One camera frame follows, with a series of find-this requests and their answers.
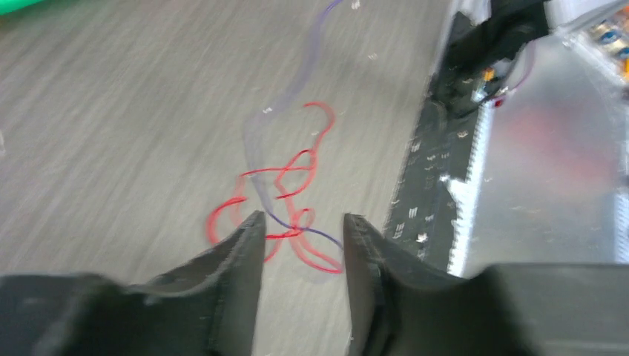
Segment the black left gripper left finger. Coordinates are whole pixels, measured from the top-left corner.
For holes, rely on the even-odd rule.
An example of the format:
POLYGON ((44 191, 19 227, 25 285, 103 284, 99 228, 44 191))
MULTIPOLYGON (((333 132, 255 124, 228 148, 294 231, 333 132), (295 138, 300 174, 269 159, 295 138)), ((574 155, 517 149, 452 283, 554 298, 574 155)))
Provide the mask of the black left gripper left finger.
POLYGON ((265 253, 255 211, 212 249, 154 279, 1 277, 3 355, 250 355, 265 253))

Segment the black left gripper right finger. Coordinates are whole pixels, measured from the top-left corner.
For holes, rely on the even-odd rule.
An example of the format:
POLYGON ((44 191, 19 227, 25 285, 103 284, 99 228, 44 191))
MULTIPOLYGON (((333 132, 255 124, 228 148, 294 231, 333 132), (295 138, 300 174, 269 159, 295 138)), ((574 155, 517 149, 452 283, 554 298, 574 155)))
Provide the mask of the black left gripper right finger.
POLYGON ((343 218, 349 355, 626 355, 628 267, 490 266, 452 276, 343 218))

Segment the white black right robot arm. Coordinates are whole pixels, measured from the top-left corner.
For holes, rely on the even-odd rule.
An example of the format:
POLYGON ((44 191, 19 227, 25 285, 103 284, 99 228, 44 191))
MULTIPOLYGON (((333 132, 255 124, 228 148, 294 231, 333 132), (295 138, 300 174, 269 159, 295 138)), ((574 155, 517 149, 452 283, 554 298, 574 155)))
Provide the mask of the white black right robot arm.
POLYGON ((502 59, 514 59, 528 42, 549 34, 545 1, 491 1, 490 17, 456 39, 445 62, 465 72, 481 70, 502 59))

